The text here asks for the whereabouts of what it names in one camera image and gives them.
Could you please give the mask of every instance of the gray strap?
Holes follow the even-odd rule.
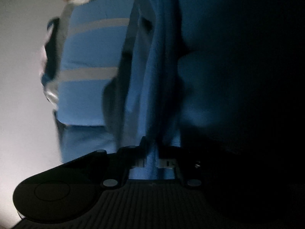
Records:
[[[116,76],[117,70],[117,67],[78,68],[62,70],[59,73],[59,82],[109,80]]]
[[[128,26],[128,24],[129,24],[129,18],[102,19],[99,21],[93,21],[70,28],[68,31],[68,36],[77,33],[84,33],[86,31],[94,30],[98,28]]]

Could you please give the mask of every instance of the wall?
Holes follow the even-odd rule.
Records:
[[[12,195],[25,178],[60,164],[39,49],[61,0],[0,0],[0,226],[19,221]]]

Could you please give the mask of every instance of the gray wall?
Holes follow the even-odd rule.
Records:
[[[51,105],[42,93],[39,50],[62,0],[0,0],[0,226],[19,221],[15,187],[60,164]]]

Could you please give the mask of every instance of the ribbed black surface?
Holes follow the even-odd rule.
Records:
[[[60,224],[26,219],[15,229],[82,228],[285,228],[281,224],[245,225],[217,214],[197,190],[175,181],[129,180],[121,189],[103,192],[97,204],[79,218]]]

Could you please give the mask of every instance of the white wall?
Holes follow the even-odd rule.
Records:
[[[19,221],[15,187],[60,164],[38,53],[48,20],[64,5],[61,0],[0,0],[0,226],[6,228]]]

